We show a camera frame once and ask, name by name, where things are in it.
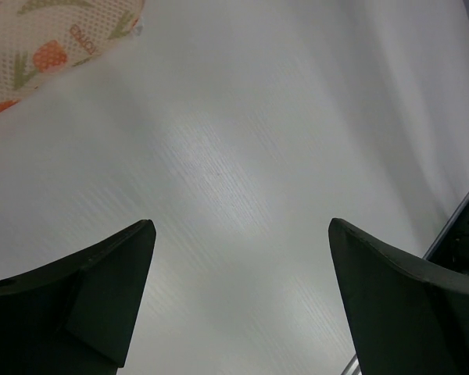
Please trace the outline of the floral orange laundry bag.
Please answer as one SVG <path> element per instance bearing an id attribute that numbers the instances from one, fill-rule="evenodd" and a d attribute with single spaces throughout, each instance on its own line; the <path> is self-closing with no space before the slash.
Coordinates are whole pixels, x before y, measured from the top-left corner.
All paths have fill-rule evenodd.
<path id="1" fill-rule="evenodd" d="M 143 1 L 0 1 L 0 113 L 128 38 Z"/>

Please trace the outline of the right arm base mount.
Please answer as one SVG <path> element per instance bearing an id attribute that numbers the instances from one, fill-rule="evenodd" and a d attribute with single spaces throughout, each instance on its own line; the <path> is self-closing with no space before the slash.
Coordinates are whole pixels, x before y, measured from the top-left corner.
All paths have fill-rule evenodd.
<path id="1" fill-rule="evenodd" d="M 469 202 L 443 234 L 428 260 L 469 276 Z"/>

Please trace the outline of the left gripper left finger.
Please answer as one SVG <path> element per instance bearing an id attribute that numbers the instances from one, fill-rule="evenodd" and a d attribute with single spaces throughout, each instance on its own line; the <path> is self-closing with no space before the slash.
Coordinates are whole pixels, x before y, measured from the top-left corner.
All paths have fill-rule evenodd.
<path id="1" fill-rule="evenodd" d="M 0 374 L 115 374 L 124 367 L 156 229 L 107 239 L 0 280 Z"/>

